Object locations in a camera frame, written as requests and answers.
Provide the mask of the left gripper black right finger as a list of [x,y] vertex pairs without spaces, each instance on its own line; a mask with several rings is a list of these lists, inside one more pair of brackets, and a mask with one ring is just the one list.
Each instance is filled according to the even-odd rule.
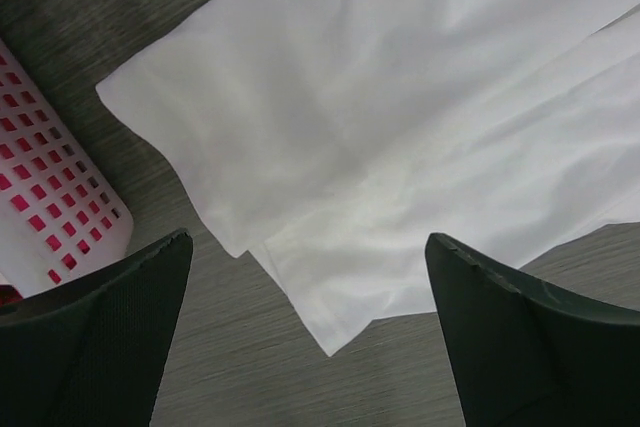
[[443,234],[425,258],[469,426],[636,426],[639,314]]

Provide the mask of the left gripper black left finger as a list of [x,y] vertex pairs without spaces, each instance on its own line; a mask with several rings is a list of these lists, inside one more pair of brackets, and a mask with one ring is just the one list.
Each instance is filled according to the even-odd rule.
[[192,256],[180,229],[2,306],[2,425],[149,425]]

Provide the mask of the white printed t shirt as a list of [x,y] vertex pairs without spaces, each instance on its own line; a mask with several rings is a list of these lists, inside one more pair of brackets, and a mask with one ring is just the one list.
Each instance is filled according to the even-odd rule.
[[211,0],[97,87],[320,348],[639,218],[639,0]]

